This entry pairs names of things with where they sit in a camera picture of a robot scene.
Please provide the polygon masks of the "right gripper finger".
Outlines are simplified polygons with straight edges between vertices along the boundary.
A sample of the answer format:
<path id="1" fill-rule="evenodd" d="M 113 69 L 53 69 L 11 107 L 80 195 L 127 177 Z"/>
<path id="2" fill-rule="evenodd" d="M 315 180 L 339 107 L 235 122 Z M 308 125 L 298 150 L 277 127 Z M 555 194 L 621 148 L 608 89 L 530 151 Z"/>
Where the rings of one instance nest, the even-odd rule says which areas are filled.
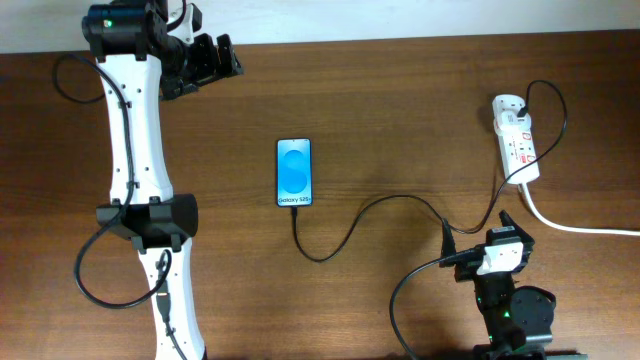
<path id="1" fill-rule="evenodd" d="M 499 212 L 499 219 L 503 228 L 511 227 L 514 231 L 521 231 L 521 227 L 512 219 L 506 210 Z"/>
<path id="2" fill-rule="evenodd" d="M 452 257 L 457 253 L 455 240 L 452 234 L 451 226 L 446 218 L 442 219 L 442 245 L 441 245 L 441 258 L 442 261 L 439 264 L 440 268 L 452 267 L 455 263 Z"/>

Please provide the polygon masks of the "blue Galaxy smartphone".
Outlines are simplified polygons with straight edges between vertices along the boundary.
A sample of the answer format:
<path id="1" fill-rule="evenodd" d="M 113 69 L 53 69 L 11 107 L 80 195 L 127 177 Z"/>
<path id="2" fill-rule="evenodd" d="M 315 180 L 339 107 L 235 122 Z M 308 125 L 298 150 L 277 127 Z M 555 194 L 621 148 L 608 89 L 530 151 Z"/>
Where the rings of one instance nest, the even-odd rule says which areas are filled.
<path id="1" fill-rule="evenodd" d="M 308 138 L 280 139 L 276 144 L 276 204 L 279 207 L 313 203 L 312 151 Z"/>

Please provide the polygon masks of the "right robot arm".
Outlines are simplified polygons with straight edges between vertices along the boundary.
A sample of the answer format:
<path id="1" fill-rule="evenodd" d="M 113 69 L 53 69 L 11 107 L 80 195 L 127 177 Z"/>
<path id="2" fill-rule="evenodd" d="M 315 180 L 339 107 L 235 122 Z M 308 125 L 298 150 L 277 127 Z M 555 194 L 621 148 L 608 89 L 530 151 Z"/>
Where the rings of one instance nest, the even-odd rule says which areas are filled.
<path id="1" fill-rule="evenodd" d="M 454 269 L 456 282 L 474 283 L 475 301 L 489 342 L 476 345 L 476 359 L 544 359 L 552 342 L 556 297 L 534 286 L 517 287 L 513 276 L 528 264 L 535 240 L 508 215 L 486 232 L 486 241 L 458 252 L 448 222 L 442 224 L 443 267 Z"/>

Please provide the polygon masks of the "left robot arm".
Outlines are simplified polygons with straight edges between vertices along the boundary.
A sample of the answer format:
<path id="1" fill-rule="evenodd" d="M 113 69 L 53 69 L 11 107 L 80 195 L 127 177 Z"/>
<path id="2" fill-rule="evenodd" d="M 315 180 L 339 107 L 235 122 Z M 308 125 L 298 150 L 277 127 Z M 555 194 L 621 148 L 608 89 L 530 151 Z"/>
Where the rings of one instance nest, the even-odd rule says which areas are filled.
<path id="1" fill-rule="evenodd" d="M 159 104 L 242 74 L 228 35 L 202 32 L 202 13 L 185 1 L 93 5 L 82 30 L 107 102 L 113 159 L 109 201 L 96 209 L 103 232 L 131 242 L 149 290 L 158 359 L 204 359 L 191 281 L 197 201 L 177 194 L 166 169 Z"/>

